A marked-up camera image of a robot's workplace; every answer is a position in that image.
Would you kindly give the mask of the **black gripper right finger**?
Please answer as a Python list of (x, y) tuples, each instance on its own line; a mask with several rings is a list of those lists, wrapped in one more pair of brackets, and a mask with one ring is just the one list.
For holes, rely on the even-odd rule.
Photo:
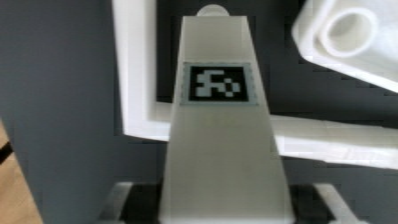
[(332, 184), (295, 184), (289, 194), (293, 224), (369, 224), (357, 218)]

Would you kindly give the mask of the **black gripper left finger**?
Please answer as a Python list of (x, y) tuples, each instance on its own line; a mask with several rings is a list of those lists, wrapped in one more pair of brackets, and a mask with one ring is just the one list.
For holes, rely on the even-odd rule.
[(117, 182), (96, 224), (159, 224), (159, 183)]

